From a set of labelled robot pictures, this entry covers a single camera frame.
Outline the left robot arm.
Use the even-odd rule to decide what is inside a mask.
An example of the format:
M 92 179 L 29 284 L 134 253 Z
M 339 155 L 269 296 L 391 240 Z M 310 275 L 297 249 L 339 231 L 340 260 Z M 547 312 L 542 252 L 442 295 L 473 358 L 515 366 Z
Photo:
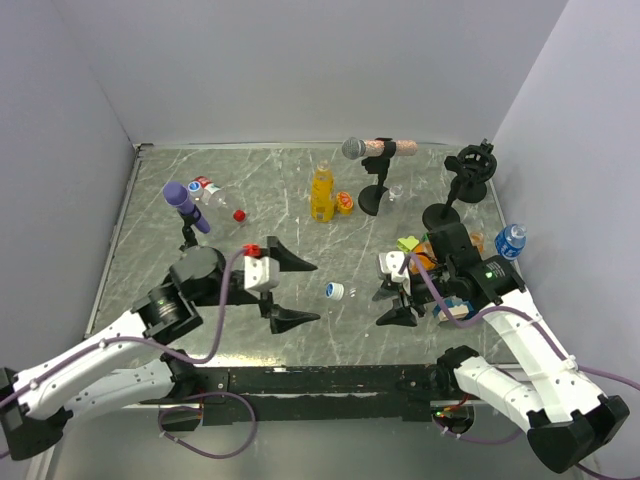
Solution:
M 212 247 L 184 248 L 162 282 L 104 329 L 35 367 L 2 369 L 2 455 L 30 459 L 78 422 L 132 404 L 195 401 L 196 369 L 213 359 L 222 332 L 215 331 L 203 358 L 171 345 L 202 325 L 199 308 L 216 307 L 224 315 L 229 305 L 255 305 L 272 333 L 284 333 L 319 317 L 281 307 L 272 291 L 281 274 L 316 268 L 275 236 L 230 258 Z

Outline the yellow juice bottle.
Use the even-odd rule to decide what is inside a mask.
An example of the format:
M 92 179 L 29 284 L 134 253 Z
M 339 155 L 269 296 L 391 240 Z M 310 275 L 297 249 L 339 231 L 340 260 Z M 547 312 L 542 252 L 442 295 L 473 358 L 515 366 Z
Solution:
M 335 212 L 333 194 L 334 176 L 327 160 L 321 161 L 315 168 L 311 184 L 311 217 L 320 223 L 329 222 Z

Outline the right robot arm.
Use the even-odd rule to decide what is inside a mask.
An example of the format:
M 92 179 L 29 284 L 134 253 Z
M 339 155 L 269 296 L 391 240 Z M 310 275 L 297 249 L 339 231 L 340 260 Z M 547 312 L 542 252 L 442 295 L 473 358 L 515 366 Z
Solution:
M 460 328 L 490 325 L 526 376 L 520 382 L 489 364 L 468 346 L 448 349 L 437 360 L 441 394 L 476 397 L 525 433 L 536 457 L 563 473 L 608 444 L 630 415 L 624 400 L 608 396 L 561 346 L 512 264 L 499 255 L 483 258 L 466 227 L 453 223 L 429 234 L 435 269 L 425 270 L 415 253 L 379 254 L 381 288 L 396 293 L 394 306 L 377 325 L 413 327 L 426 304 L 436 303 Z

